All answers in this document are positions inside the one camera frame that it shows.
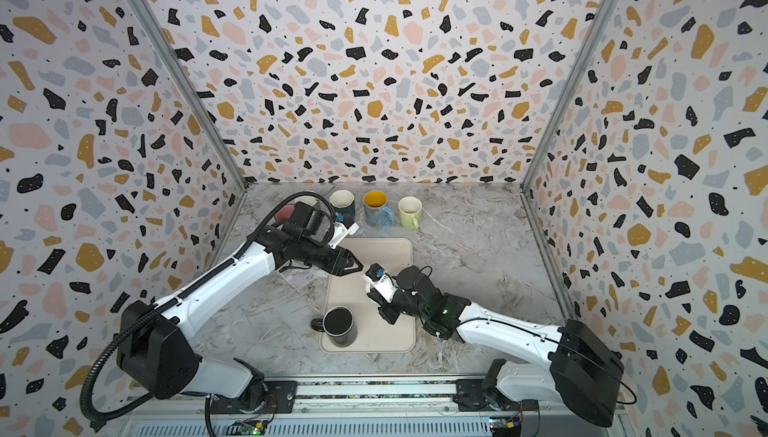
blue mug handle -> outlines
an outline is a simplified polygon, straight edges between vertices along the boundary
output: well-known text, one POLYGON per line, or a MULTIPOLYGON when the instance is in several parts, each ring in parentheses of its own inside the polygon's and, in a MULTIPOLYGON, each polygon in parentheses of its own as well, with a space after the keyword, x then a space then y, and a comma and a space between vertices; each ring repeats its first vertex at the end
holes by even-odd
POLYGON ((384 212, 386 212, 386 220, 389 221, 385 223, 384 225, 395 225, 396 219, 395 219, 395 212, 388 208, 386 205, 382 208, 384 212))

beige tray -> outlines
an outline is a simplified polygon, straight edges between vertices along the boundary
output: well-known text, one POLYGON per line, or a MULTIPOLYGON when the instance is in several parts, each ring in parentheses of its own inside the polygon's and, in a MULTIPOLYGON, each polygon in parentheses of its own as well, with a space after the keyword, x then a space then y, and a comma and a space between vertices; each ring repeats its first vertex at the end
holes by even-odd
POLYGON ((366 296, 363 274, 372 263, 378 263, 393 276, 412 266, 411 241, 404 238, 348 238, 341 245, 354 253, 364 268, 362 272, 346 276, 330 276, 326 311, 336 306, 349 308, 355 317, 357 338, 350 346, 337 347, 322 333, 320 348, 327 353, 408 352, 416 345, 416 319, 402 315, 395 325, 389 325, 379 316, 379 307, 366 296))

gray marble surface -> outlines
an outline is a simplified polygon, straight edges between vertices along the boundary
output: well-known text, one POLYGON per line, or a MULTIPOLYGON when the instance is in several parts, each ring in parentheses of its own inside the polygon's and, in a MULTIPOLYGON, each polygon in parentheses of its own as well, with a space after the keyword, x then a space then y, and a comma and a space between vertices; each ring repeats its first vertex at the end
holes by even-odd
MULTIPOLYGON (((518 319, 564 322, 517 186, 255 184, 222 255, 234 251, 284 197, 311 190, 328 198, 342 188, 355 194, 361 226, 348 238, 406 237, 413 243, 414 264, 431 265, 431 279, 443 292, 518 319), (418 197, 425 213, 418 231, 365 224, 362 196, 371 190, 385 192, 395 212, 400 198, 418 197)), ((273 272, 216 313, 195 336, 193 347, 220 359, 238 357, 268 375, 485 373, 494 359, 509 358, 489 347, 436 339, 420 326, 408 353, 324 353, 309 322, 322 316, 327 283, 327 274, 318 269, 273 272)))

blue floral mug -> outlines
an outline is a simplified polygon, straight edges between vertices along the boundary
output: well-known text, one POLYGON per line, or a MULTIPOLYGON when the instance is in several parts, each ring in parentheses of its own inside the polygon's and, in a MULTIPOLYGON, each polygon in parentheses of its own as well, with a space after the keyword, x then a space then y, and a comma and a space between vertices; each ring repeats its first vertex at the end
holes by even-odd
POLYGON ((371 191, 362 199, 366 208, 366 222, 371 227, 395 225, 395 213, 386 206, 386 194, 371 191))

terrazzo patterned wallpaper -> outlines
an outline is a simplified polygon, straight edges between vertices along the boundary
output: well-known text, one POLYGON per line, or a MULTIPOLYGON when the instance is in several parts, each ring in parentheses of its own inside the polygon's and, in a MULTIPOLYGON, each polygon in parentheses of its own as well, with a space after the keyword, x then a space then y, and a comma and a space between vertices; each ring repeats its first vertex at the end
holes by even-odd
POLYGON ((148 0, 250 182, 514 182, 600 0, 148 0))
POLYGON ((639 435, 768 420, 767 3, 620 0, 530 191, 639 435))
POLYGON ((92 435, 120 310, 200 272, 235 187, 124 0, 5 0, 0 37, 0 435, 92 435))

